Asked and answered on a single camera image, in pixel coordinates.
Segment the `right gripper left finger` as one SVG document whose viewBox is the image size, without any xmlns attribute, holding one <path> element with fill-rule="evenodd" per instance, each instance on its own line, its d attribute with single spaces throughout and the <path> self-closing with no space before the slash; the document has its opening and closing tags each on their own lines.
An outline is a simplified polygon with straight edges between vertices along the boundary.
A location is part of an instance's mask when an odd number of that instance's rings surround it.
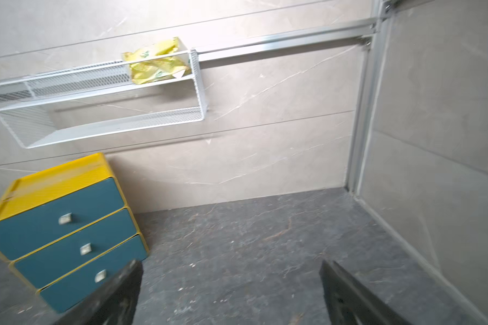
<svg viewBox="0 0 488 325">
<path fill-rule="evenodd" d="M 130 261 L 112 279 L 102 284 L 56 323 L 60 325 L 133 324 L 143 273 L 141 261 Z"/>
</svg>

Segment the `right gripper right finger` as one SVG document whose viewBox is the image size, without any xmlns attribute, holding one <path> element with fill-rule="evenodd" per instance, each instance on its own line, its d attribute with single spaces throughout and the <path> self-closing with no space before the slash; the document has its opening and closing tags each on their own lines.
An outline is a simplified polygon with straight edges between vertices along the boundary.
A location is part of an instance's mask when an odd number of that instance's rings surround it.
<svg viewBox="0 0 488 325">
<path fill-rule="evenodd" d="M 336 261 L 322 261 L 319 275 L 332 324 L 411 324 Z"/>
</svg>

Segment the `teal top drawer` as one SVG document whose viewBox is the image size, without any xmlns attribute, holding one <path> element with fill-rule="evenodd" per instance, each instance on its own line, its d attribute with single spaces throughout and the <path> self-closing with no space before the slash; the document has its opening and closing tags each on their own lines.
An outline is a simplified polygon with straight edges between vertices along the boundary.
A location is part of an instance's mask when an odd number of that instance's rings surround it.
<svg viewBox="0 0 488 325">
<path fill-rule="evenodd" d="M 110 177 L 0 221 L 0 253 L 13 261 L 123 206 L 117 184 Z"/>
</svg>

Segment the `teal bottom drawer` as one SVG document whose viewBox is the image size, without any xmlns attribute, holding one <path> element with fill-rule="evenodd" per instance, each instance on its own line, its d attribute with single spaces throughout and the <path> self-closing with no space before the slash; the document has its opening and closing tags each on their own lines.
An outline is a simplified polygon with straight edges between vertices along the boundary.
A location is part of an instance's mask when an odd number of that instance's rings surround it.
<svg viewBox="0 0 488 325">
<path fill-rule="evenodd" d="M 146 257 L 146 246 L 136 235 L 50 284 L 39 295 L 54 311 L 62 313 L 91 295 L 130 261 Z"/>
</svg>

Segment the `teal drawer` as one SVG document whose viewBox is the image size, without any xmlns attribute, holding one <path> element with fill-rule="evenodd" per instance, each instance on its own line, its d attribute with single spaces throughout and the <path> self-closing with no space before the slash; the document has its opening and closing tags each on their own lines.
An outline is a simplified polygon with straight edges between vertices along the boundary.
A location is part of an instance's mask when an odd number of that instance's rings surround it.
<svg viewBox="0 0 488 325">
<path fill-rule="evenodd" d="M 13 261 L 123 206 L 117 184 L 110 177 L 0 221 L 0 253 Z"/>
<path fill-rule="evenodd" d="M 39 295 L 54 311 L 62 313 L 91 295 L 130 261 L 146 257 L 146 246 L 136 235 L 50 284 Z"/>
<path fill-rule="evenodd" d="M 137 233 L 128 209 L 12 263 L 36 289 L 43 288 Z"/>
</svg>

